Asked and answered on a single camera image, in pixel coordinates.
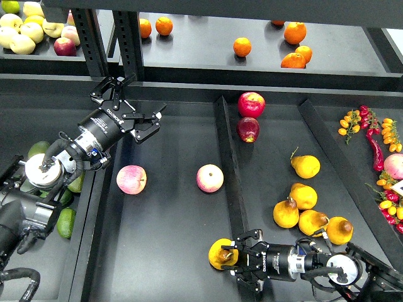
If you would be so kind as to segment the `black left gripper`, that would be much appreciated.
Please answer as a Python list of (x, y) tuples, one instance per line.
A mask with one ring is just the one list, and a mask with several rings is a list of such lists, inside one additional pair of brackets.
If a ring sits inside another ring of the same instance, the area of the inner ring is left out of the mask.
[(150, 114), (137, 112), (124, 101), (124, 90), (134, 80), (136, 74), (124, 78), (107, 76), (90, 92), (91, 100), (100, 105), (78, 125), (94, 148), (107, 150), (126, 133), (141, 144), (159, 131), (167, 104), (162, 103)]

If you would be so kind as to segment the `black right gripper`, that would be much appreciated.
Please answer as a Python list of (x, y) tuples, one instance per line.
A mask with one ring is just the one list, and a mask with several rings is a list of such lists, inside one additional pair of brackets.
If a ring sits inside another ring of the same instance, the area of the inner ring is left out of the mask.
[(248, 255), (248, 266), (225, 266), (236, 278), (237, 284), (244, 286), (254, 293), (263, 290), (264, 280), (294, 282), (297, 273), (290, 268), (291, 258), (297, 254), (293, 245), (267, 243), (263, 240), (262, 229), (253, 229), (237, 235), (228, 245)]

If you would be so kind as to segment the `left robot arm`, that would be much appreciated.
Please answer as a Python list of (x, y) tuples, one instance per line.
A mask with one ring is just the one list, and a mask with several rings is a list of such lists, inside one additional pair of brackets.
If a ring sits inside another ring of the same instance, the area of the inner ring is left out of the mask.
[(97, 108), (78, 123), (75, 139), (60, 132), (45, 152), (28, 160), (15, 155), (1, 172), (1, 282), (28, 278), (21, 301), (33, 299), (40, 273), (32, 268), (6, 266), (14, 252), (24, 254), (37, 240), (51, 234), (68, 185), (86, 171), (104, 169), (110, 163), (109, 149), (125, 135), (130, 134), (140, 144), (159, 131), (165, 104), (143, 114), (125, 99), (124, 89), (135, 78), (134, 74), (105, 77), (90, 93)]

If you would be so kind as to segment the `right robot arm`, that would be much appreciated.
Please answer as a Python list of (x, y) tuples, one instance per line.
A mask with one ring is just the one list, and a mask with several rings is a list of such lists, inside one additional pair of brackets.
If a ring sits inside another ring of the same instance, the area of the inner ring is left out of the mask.
[(254, 229), (219, 245), (220, 268), (260, 293), (267, 280), (301, 278), (312, 290), (337, 292), (345, 301), (402, 301), (402, 274), (359, 246), (335, 252), (324, 229), (293, 245), (265, 242)]

